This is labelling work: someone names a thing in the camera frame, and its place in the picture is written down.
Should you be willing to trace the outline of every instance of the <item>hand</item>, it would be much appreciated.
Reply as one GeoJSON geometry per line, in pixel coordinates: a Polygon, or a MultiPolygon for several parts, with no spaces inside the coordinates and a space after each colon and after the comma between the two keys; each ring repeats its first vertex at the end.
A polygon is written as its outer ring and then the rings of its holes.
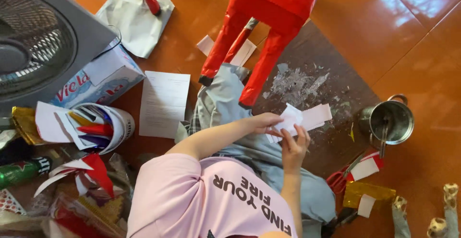
{"type": "Polygon", "coordinates": [[[311,143],[311,137],[304,127],[294,125],[298,133],[298,140],[295,141],[291,134],[282,129],[281,133],[284,136],[282,140],[282,165],[285,174],[299,174],[304,156],[311,143]]]}
{"type": "Polygon", "coordinates": [[[269,112],[246,119],[250,122],[253,133],[255,134],[275,134],[271,127],[277,123],[283,122],[283,119],[280,118],[279,115],[269,112]]]}

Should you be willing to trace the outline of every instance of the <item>stainless steel pot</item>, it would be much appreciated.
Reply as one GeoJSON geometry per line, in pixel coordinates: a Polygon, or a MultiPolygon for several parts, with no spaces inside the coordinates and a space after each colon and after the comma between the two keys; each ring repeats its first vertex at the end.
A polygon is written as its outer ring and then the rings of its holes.
{"type": "Polygon", "coordinates": [[[407,106],[408,100],[403,94],[391,96],[387,101],[374,106],[368,106],[359,113],[359,128],[370,134],[370,144],[379,150],[373,143],[373,138],[385,141],[386,144],[399,144],[406,141],[414,128],[413,113],[407,106]],[[386,128],[387,138],[382,140],[386,128]]]}

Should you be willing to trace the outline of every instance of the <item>person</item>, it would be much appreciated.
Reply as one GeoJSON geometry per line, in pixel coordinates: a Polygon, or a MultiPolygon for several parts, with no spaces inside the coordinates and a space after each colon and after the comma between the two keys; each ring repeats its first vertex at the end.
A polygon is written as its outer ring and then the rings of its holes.
{"type": "Polygon", "coordinates": [[[336,217],[325,180],[301,168],[310,137],[283,129],[282,147],[264,133],[283,121],[238,105],[248,70],[222,64],[202,87],[176,145],[140,169],[129,238],[320,237],[336,217]]]}

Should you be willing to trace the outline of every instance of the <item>pink t-shirt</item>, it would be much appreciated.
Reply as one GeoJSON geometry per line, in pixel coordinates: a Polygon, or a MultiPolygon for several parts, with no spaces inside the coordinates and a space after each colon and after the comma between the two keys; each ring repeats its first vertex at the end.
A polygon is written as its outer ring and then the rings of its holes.
{"type": "Polygon", "coordinates": [[[215,238],[282,231],[297,237],[288,204],[252,169],[227,157],[173,153],[145,163],[128,218],[129,238],[215,238]]]}

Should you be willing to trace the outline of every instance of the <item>scissors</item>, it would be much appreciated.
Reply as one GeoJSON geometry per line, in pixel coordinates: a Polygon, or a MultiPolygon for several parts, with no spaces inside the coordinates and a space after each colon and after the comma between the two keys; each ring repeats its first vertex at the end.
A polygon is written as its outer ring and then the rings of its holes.
{"type": "Polygon", "coordinates": [[[328,186],[331,188],[331,190],[335,194],[339,195],[339,194],[342,194],[344,192],[344,190],[346,189],[346,176],[347,176],[347,174],[349,174],[349,172],[355,167],[355,165],[357,165],[360,162],[360,160],[363,158],[364,155],[365,155],[365,153],[362,153],[345,170],[343,169],[343,171],[337,171],[337,172],[331,174],[331,176],[329,176],[326,179],[326,182],[328,183],[328,186]]]}

